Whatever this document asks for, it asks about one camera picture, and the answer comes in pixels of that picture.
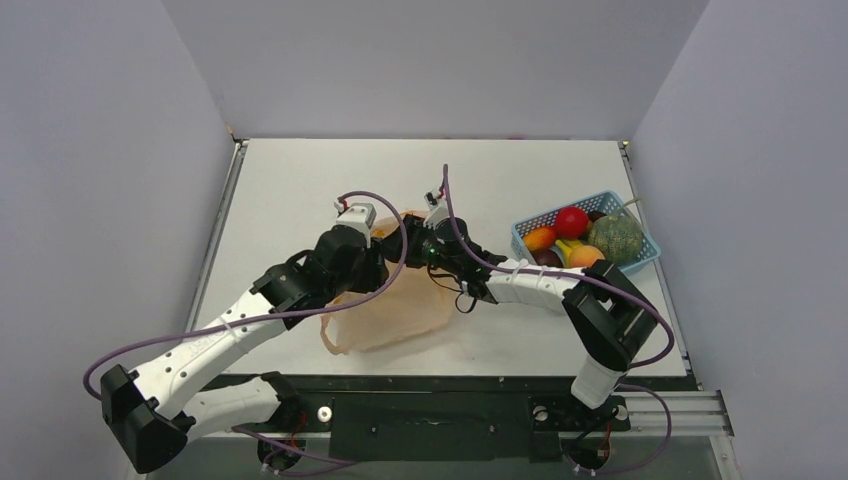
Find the orange plastic bag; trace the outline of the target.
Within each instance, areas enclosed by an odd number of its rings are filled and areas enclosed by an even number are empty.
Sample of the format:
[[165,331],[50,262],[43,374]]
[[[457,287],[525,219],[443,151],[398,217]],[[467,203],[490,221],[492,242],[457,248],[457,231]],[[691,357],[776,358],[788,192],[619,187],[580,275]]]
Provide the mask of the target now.
[[332,355],[371,352],[446,327],[456,293],[436,284],[424,268],[403,268],[377,298],[323,314],[320,338]]

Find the orange red fake mango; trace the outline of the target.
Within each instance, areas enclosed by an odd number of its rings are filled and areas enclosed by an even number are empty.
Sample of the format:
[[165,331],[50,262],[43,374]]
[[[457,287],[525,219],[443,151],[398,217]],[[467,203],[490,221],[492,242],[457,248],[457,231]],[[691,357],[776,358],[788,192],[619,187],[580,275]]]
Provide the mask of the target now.
[[548,250],[557,240],[556,230],[552,226],[535,228],[522,237],[524,246],[531,253]]

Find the dark red fake apple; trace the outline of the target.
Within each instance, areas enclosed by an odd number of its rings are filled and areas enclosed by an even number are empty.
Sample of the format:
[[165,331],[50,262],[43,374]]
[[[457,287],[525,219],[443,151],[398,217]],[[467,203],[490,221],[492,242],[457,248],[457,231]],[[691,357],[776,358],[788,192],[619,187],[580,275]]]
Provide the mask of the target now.
[[563,268],[563,262],[560,256],[550,249],[533,251],[531,255],[536,265]]

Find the bright red fake apple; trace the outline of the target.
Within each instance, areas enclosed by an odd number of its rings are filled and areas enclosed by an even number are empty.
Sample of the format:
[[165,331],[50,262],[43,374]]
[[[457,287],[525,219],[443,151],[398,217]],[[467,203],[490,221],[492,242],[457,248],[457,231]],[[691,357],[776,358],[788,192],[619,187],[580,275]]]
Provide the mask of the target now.
[[589,222],[589,216],[584,210],[567,206],[557,212],[553,228],[559,238],[575,240],[587,231]]

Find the peach coloured fake peach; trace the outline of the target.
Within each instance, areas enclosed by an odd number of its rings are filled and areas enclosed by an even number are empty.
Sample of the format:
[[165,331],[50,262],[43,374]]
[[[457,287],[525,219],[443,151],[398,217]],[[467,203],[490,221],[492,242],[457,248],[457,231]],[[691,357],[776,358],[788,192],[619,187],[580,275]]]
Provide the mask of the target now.
[[568,255],[568,266],[570,268],[591,267],[598,260],[605,260],[604,253],[591,245],[581,245],[571,250]]

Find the green netted fake melon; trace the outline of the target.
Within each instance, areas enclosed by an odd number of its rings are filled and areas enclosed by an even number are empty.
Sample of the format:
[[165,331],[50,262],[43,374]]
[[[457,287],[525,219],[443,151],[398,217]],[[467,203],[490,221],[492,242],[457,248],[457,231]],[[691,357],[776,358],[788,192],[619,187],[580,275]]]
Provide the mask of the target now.
[[600,250],[607,260],[627,265],[640,255],[643,230],[641,224],[627,214],[606,215],[593,223],[587,242]]

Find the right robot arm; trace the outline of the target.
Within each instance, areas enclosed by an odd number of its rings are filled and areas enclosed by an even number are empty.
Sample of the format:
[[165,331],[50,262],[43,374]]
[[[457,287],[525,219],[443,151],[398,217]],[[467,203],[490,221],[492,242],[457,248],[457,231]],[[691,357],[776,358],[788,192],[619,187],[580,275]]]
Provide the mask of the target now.
[[652,335],[658,320],[650,302],[614,264],[599,260],[584,269],[540,267],[482,249],[463,220],[428,228],[407,214],[379,227],[384,258],[411,269],[436,271],[460,293],[489,304],[521,304],[564,314],[586,359],[564,400],[566,418],[588,427]]

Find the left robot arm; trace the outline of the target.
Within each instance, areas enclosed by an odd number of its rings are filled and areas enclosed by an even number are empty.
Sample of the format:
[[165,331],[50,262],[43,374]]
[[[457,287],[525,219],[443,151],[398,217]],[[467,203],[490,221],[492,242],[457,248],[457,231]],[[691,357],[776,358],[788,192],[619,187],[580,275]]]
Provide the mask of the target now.
[[383,242],[335,225],[312,249],[271,266],[206,328],[175,341],[132,369],[100,378],[102,416],[134,469],[146,474],[173,460],[211,419],[196,394],[252,349],[319,315],[336,297],[376,292],[389,277]]

